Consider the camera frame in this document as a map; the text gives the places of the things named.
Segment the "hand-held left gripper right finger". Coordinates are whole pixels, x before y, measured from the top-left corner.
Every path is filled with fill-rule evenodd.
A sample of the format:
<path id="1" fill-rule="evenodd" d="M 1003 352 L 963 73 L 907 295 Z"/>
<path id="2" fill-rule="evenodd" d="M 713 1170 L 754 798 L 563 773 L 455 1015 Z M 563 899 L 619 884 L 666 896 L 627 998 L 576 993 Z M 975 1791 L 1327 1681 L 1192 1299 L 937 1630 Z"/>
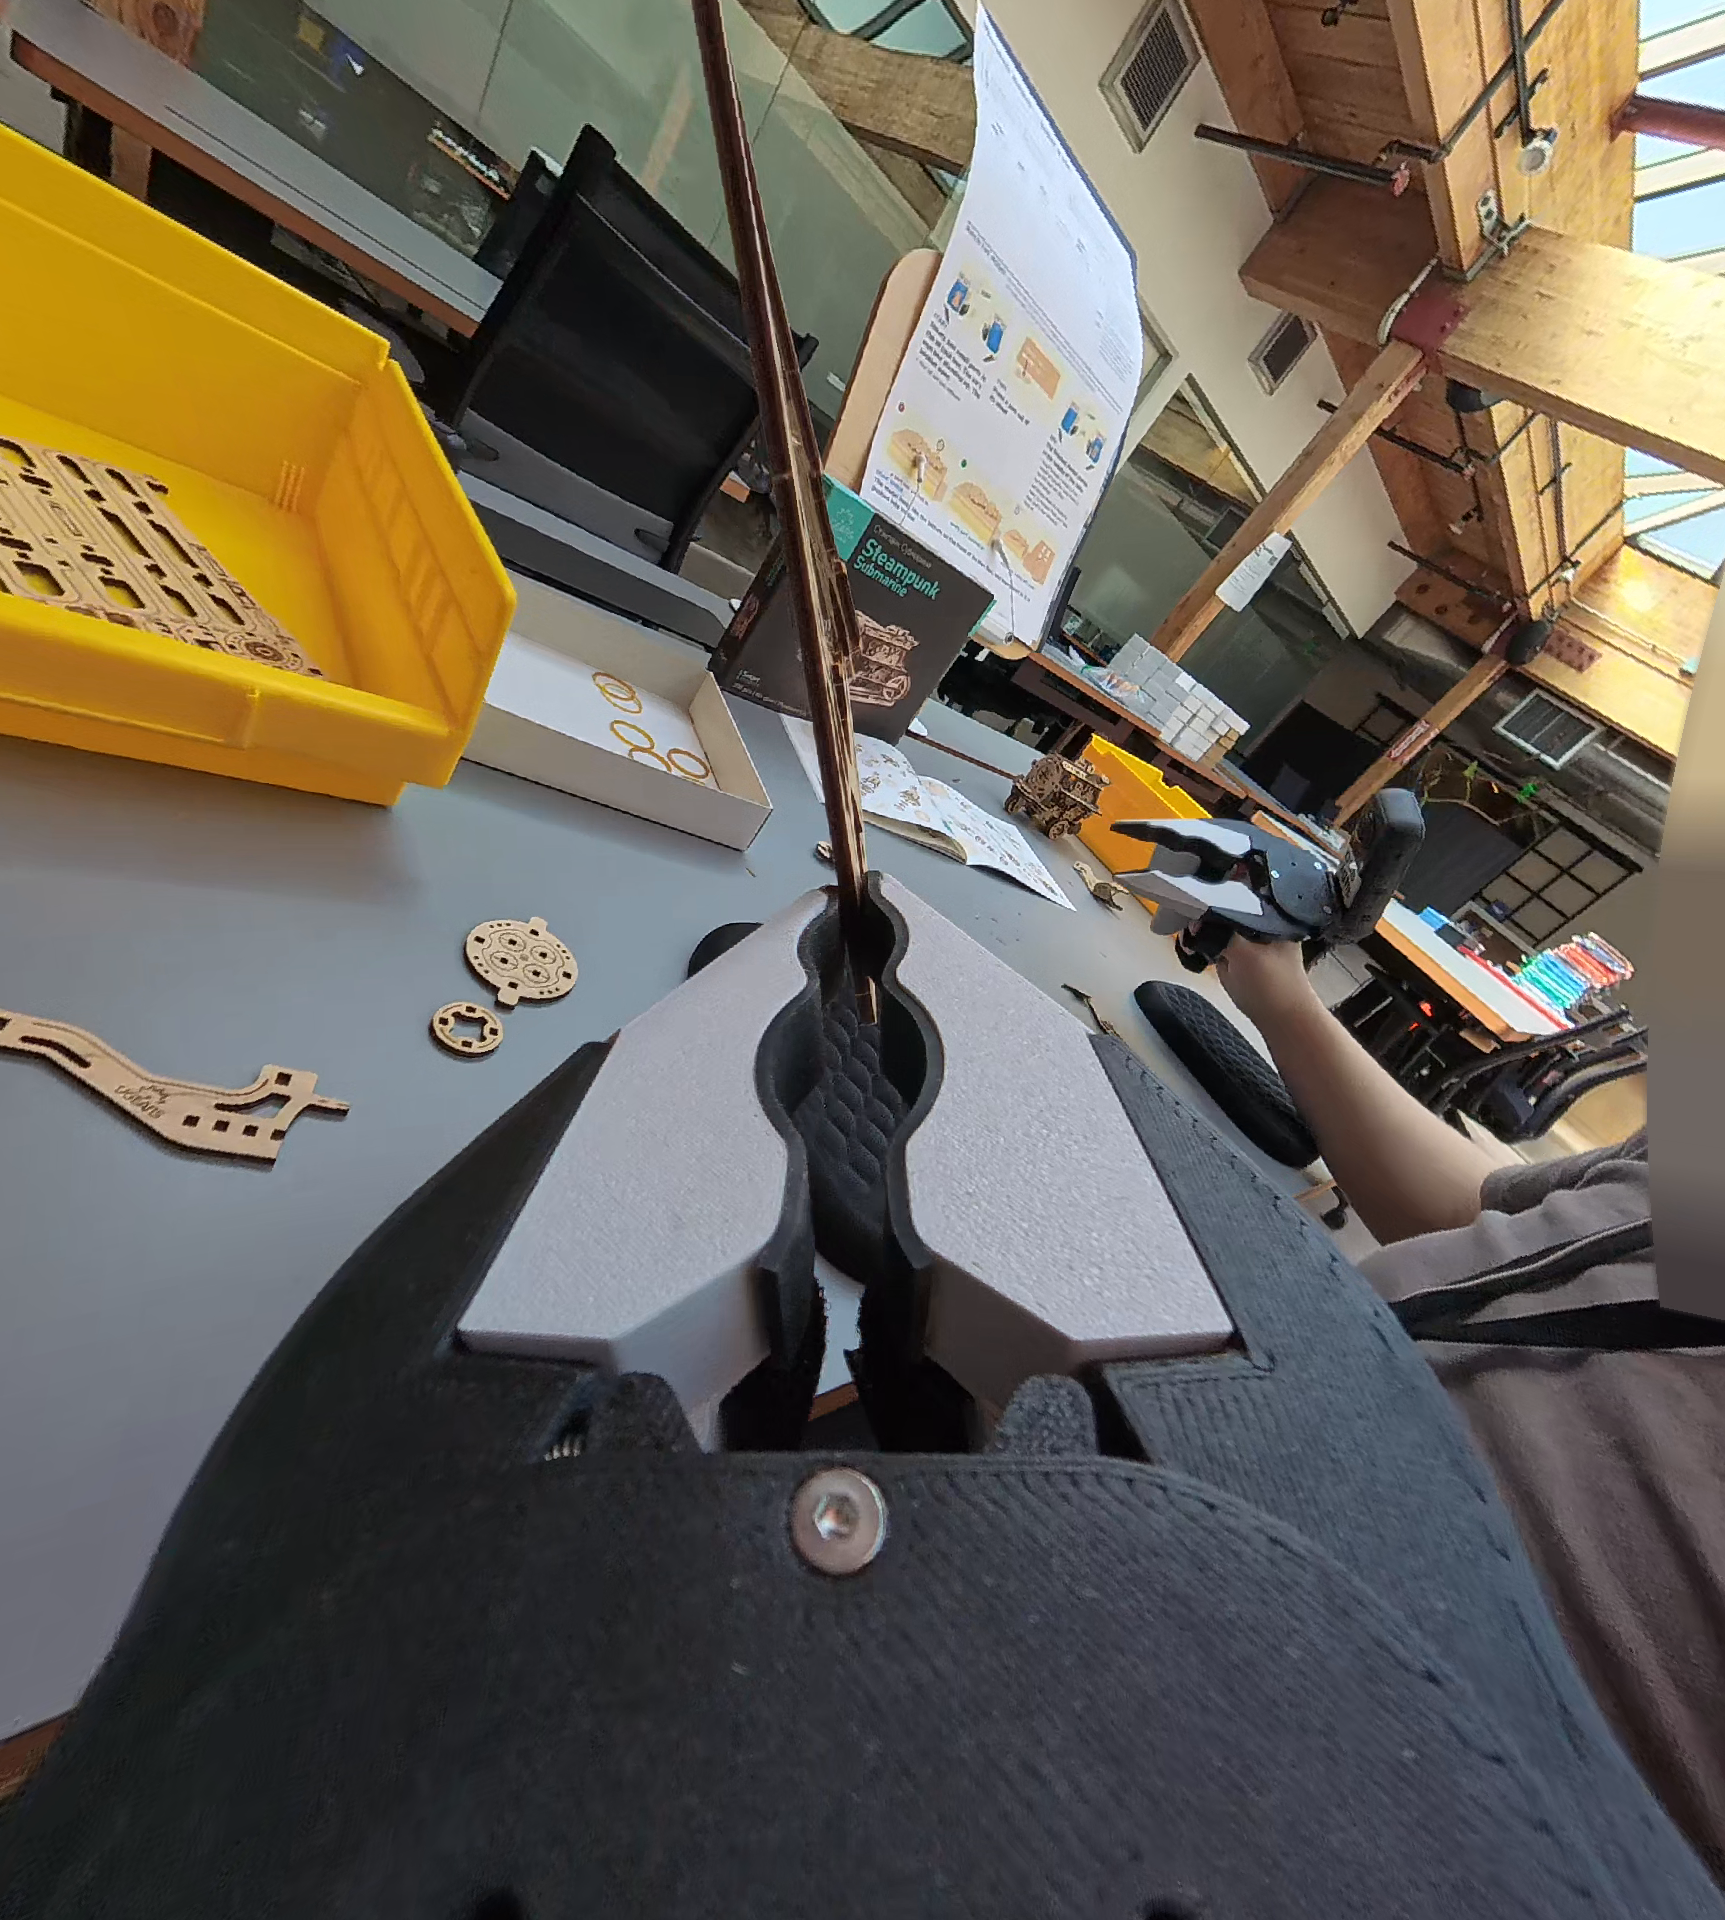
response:
<path id="1" fill-rule="evenodd" d="M 1178 1196 L 1124 1090 L 1166 1098 L 1116 1039 L 891 876 L 879 1012 L 918 1071 L 885 1165 L 896 1275 L 861 1306 L 856 1390 L 891 1454 L 968 1454 L 1030 1379 L 1235 1352 Z"/>

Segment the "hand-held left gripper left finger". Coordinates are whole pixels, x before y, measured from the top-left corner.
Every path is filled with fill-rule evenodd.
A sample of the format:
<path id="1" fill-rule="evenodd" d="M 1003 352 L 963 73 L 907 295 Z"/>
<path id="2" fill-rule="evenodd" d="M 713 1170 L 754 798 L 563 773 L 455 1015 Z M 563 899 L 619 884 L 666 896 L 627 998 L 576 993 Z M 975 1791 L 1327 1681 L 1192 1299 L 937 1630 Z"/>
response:
<path id="1" fill-rule="evenodd" d="M 652 1374 L 697 1438 L 786 1446 L 825 1362 L 800 1140 L 758 1081 L 813 1012 L 811 891 L 627 1021 L 459 1313 L 470 1352 Z"/>

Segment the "laser-cut wooden parts sheet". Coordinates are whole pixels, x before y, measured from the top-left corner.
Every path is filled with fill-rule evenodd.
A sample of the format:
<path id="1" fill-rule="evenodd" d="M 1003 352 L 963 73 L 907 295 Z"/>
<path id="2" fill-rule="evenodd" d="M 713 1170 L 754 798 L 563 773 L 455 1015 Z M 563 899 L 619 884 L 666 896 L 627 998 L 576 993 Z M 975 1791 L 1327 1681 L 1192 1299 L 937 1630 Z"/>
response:
<path id="1" fill-rule="evenodd" d="M 773 246 L 754 180 L 754 146 L 734 91 L 724 11 L 720 2 L 696 2 L 692 20 L 705 69 L 710 138 L 724 180 L 724 207 L 729 216 L 734 282 L 748 327 L 758 422 L 773 472 L 780 537 L 787 563 L 793 608 L 798 618 L 805 701 L 811 733 L 817 741 L 817 768 L 822 776 L 845 974 L 856 1018 L 863 1024 L 876 1024 L 879 963 L 872 957 L 867 834 L 850 726 L 850 653 L 856 640 L 853 605 L 825 518 L 821 448 L 773 268 Z"/>

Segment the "person's right forearm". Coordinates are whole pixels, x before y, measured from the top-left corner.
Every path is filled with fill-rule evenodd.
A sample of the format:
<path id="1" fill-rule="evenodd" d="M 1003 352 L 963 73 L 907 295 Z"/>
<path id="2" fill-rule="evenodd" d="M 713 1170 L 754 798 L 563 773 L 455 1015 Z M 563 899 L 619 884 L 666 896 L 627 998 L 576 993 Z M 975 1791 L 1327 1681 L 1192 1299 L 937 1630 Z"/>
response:
<path id="1" fill-rule="evenodd" d="M 1243 1018 L 1268 1043 L 1322 1163 L 1376 1243 L 1474 1226 L 1490 1163 L 1404 1093 L 1322 997 Z"/>

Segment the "assembled wooden gear model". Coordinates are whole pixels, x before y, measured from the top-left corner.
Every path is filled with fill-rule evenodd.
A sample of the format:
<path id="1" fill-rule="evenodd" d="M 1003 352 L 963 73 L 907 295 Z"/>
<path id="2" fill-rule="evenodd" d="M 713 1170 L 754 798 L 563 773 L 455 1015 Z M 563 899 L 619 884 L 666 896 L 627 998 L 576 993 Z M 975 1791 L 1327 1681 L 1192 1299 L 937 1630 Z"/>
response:
<path id="1" fill-rule="evenodd" d="M 1107 783 L 1083 756 L 1044 752 L 1012 783 L 1003 816 L 1025 821 L 1047 840 L 1076 838 L 1098 816 Z"/>

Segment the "black model kit box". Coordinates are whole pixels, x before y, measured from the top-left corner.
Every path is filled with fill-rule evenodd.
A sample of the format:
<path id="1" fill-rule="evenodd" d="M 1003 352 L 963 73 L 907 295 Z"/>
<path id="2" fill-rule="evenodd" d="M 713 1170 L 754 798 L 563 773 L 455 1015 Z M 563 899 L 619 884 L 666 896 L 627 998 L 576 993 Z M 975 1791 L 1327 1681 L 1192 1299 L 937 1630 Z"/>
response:
<path id="1" fill-rule="evenodd" d="M 822 479 L 836 557 L 848 572 L 856 650 L 850 720 L 861 737 L 896 746 L 956 661 L 993 593 L 879 518 L 867 502 Z M 781 541 L 743 596 L 710 678 L 727 695 L 808 719 L 805 661 Z"/>

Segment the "person's right hand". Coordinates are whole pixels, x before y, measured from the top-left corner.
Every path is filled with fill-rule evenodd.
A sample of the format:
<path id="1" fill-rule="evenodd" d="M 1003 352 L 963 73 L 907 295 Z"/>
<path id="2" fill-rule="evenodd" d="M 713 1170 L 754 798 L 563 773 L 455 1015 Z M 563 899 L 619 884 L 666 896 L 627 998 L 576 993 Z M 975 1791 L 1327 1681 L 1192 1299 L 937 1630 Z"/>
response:
<path id="1" fill-rule="evenodd" d="M 1260 1012 L 1314 1003 L 1301 944 L 1234 936 L 1213 963 L 1225 993 L 1257 1021 Z"/>

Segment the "stack of small white boxes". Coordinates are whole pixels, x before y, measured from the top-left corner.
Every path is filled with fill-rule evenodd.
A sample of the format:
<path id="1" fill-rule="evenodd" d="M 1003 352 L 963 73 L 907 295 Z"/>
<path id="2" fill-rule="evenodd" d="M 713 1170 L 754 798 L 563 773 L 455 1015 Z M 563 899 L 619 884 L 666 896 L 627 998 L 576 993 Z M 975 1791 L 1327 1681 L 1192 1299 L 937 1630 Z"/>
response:
<path id="1" fill-rule="evenodd" d="M 1107 698 L 1133 709 L 1172 752 L 1213 762 L 1249 733 L 1249 720 L 1141 635 L 1130 635 L 1092 672 Z"/>

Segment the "illustrated instruction booklet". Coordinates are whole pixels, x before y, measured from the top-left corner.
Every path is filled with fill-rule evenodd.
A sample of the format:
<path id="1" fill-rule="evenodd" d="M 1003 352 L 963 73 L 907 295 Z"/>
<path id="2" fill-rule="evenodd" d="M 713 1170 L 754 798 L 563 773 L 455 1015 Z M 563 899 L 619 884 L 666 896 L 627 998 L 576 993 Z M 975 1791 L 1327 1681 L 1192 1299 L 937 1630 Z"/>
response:
<path id="1" fill-rule="evenodd" d="M 867 827 L 1009 876 L 1066 912 L 1072 909 L 1012 819 L 995 819 L 946 779 L 921 773 L 891 743 L 856 737 L 853 779 Z"/>

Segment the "round four-hole wooden disc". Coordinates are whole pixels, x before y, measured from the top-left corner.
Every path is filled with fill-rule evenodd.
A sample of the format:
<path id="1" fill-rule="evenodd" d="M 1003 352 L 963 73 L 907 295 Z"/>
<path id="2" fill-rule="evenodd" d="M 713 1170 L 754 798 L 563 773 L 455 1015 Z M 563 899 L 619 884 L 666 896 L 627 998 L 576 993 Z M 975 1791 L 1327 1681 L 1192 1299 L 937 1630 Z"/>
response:
<path id="1" fill-rule="evenodd" d="M 537 916 L 474 924 L 464 959 L 505 1009 L 551 1003 L 578 983 L 578 963 Z"/>

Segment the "row of colourful bottles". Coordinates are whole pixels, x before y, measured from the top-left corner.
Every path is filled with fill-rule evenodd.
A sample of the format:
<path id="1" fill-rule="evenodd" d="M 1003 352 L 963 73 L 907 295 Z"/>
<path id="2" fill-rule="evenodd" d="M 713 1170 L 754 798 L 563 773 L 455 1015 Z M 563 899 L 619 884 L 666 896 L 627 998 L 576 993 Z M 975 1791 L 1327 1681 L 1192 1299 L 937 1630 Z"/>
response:
<path id="1" fill-rule="evenodd" d="M 1635 966 L 1610 941 L 1586 931 L 1508 966 L 1506 978 L 1553 1018 L 1577 1024 L 1622 1006 Z"/>

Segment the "row of black office chairs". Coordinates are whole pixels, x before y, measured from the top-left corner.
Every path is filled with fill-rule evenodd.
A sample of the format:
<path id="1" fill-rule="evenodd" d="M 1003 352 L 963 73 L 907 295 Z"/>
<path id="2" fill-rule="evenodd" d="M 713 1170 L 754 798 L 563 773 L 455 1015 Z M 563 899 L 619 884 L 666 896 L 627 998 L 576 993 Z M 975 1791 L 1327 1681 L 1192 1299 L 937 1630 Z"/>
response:
<path id="1" fill-rule="evenodd" d="M 1647 1027 L 1627 1012 L 1501 1043 L 1445 991 L 1376 967 L 1334 1012 L 1428 1113 L 1474 1117 L 1501 1145 L 1546 1137 L 1585 1093 L 1647 1068 Z"/>

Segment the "group of tan rubber bands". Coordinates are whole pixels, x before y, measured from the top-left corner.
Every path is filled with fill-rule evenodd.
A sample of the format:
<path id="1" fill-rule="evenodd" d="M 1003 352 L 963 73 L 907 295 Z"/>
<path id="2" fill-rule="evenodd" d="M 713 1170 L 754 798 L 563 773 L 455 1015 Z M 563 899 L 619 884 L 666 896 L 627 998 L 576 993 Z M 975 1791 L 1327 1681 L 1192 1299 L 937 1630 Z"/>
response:
<path id="1" fill-rule="evenodd" d="M 627 678 L 590 672 L 587 683 L 609 710 L 609 748 L 675 779 L 716 789 L 716 776 L 688 709 L 641 694 Z"/>

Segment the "white cardboard tray box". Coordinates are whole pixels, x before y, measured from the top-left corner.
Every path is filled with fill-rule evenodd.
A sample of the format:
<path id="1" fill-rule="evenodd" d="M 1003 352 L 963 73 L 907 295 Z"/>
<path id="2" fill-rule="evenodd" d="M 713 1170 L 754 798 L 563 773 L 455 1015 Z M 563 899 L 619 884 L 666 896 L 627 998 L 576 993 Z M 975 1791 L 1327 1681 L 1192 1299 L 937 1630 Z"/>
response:
<path id="1" fill-rule="evenodd" d="M 773 806 L 705 650 L 543 584 L 516 580 L 513 593 L 513 624 L 467 762 L 748 851 Z M 587 683 L 590 672 L 627 678 L 641 694 L 688 709 L 716 789 L 613 752 L 609 710 Z"/>

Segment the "wall air vent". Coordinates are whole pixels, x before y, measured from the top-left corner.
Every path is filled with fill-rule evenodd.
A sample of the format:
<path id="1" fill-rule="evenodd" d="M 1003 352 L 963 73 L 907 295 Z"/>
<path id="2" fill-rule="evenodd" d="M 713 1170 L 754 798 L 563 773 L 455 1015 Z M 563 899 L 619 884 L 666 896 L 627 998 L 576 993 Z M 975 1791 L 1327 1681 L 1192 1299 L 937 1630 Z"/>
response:
<path id="1" fill-rule="evenodd" d="M 1613 729 L 1599 719 L 1534 690 L 1492 720 L 1492 733 L 1534 765 L 1561 771 Z"/>

